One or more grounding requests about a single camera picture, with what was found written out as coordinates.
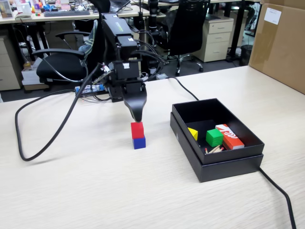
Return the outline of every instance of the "black office chair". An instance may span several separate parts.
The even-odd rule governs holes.
[[[190,53],[201,49],[203,23],[209,3],[210,0],[179,0],[179,8],[168,12],[161,23],[159,29],[161,36],[156,42],[168,52],[169,61],[178,62],[176,76],[180,74],[182,61],[197,63],[200,66],[199,71],[203,72],[201,63],[196,61]]]
[[[101,14],[108,13],[110,9],[109,0],[90,0],[90,2],[98,9],[100,17],[98,18],[98,26],[94,38],[92,51],[90,54],[88,54],[86,58],[88,73],[90,73],[96,67],[96,64],[98,62],[103,62],[105,52],[105,38],[102,31]],[[90,33],[81,31],[71,31],[57,34],[56,37],[59,37],[64,42],[66,42],[64,36],[68,34],[89,35]],[[56,80],[57,82],[63,81],[63,77],[60,77],[55,72],[55,70],[62,76],[70,79],[67,81],[77,82],[86,76],[86,68],[84,67],[84,64],[80,62],[80,60],[84,61],[84,52],[75,51],[72,49],[44,49],[33,52],[34,55],[37,55],[41,58],[43,58],[44,53],[54,54],[45,57],[46,61],[43,60],[38,66],[36,73],[40,78],[40,82],[50,84],[50,82],[54,83],[54,81]]]

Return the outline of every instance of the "open box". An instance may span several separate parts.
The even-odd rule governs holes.
[[[213,148],[206,132],[220,124],[227,124],[244,148],[206,154],[205,148]],[[188,127],[198,131],[197,141]],[[200,182],[255,172],[263,160],[264,143],[217,99],[173,104],[171,128]]]

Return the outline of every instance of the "blue cube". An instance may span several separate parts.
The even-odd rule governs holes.
[[[142,149],[146,147],[146,140],[144,138],[136,138],[132,140],[134,149]]]

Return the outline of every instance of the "green cube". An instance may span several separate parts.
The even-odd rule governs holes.
[[[211,147],[221,145],[223,143],[224,135],[217,129],[209,130],[206,132],[206,142]]]

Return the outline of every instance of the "red object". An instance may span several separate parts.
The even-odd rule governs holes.
[[[242,141],[226,124],[217,125],[216,129],[218,129],[224,135],[223,146],[227,150],[244,148]]]
[[[144,127],[143,123],[132,123],[132,138],[144,138]]]

